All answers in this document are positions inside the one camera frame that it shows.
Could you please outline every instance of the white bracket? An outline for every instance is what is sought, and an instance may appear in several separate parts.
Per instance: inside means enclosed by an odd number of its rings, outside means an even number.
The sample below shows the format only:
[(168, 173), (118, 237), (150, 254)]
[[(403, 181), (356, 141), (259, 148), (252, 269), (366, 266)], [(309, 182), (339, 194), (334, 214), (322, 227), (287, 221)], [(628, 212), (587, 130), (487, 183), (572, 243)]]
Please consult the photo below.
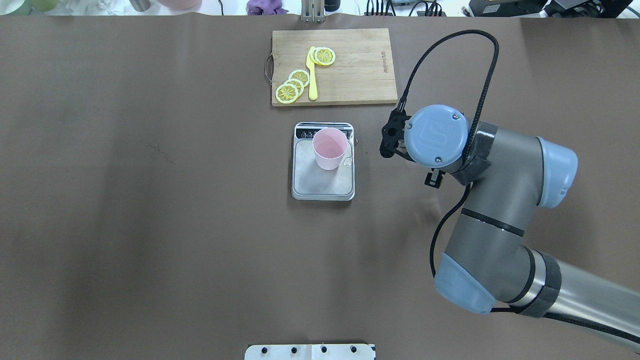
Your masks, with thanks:
[(324, 0), (302, 0), (302, 22), (324, 22)]
[(244, 360), (376, 360), (373, 344), (252, 345)]

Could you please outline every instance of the brown table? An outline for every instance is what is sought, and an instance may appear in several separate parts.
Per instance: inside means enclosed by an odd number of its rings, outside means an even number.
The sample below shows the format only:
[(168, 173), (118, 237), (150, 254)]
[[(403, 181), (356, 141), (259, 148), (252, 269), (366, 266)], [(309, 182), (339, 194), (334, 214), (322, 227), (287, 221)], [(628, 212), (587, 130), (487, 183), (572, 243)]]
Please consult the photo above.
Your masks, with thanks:
[[(636, 20), (2, 17), (0, 358), (231, 360), (249, 344), (368, 341), (378, 359), (637, 359), (433, 289), (428, 241), (462, 187), (380, 157), (392, 106), (271, 107), (271, 31), (380, 27), (399, 90), (440, 37), (498, 38), (483, 119), (580, 158), (525, 243), (640, 290)], [(408, 112), (473, 113), (491, 53), (480, 37), (443, 45)], [(355, 126), (356, 196), (294, 200), (293, 126), (328, 119)]]

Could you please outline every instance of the wooden cutting board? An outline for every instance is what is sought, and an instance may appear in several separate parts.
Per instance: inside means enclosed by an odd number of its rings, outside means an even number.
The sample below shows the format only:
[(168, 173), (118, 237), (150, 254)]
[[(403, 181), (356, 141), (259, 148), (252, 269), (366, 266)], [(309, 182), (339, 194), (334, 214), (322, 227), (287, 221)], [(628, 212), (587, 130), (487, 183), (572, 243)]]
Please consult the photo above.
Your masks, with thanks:
[[(316, 65), (318, 98), (308, 87), (292, 104), (282, 104), (275, 90), (295, 69), (305, 69), (311, 46), (335, 51), (333, 65)], [(273, 106), (389, 104), (398, 100), (388, 29), (300, 30), (273, 32)]]

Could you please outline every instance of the light blue joint cap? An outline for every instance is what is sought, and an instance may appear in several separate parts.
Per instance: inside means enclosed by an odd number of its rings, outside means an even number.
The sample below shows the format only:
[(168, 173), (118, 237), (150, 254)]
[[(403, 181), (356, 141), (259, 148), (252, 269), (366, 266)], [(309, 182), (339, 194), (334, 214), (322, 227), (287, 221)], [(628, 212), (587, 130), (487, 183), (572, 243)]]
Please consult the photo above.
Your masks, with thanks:
[(441, 168), (453, 164), (467, 142), (465, 116), (446, 105), (429, 105), (418, 110), (404, 127), (404, 144), (418, 164)]
[(449, 255), (442, 254), (436, 290), (452, 303), (477, 314), (488, 314), (497, 300)]
[(562, 202), (578, 171), (578, 156), (571, 149), (538, 137), (542, 147), (545, 178), (542, 184), (541, 208), (554, 208)]

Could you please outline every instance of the lemon slice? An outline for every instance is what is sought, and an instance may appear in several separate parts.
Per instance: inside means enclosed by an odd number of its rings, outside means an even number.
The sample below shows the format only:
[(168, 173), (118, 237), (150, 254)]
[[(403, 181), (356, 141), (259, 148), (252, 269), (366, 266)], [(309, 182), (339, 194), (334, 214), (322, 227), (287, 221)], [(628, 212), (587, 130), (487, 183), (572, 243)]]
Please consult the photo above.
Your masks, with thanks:
[(316, 47), (313, 60), (318, 65), (329, 66), (335, 61), (335, 52), (328, 47)]
[(298, 79), (302, 81), (302, 86), (309, 85), (309, 73), (303, 69), (293, 70), (289, 74), (289, 79)]
[(276, 100), (283, 104), (290, 104), (298, 100), (300, 92), (296, 85), (284, 83), (276, 89)]
[(305, 84), (298, 79), (289, 79), (284, 82), (285, 84), (292, 84), (298, 89), (298, 97), (302, 96), (302, 91), (305, 90)]

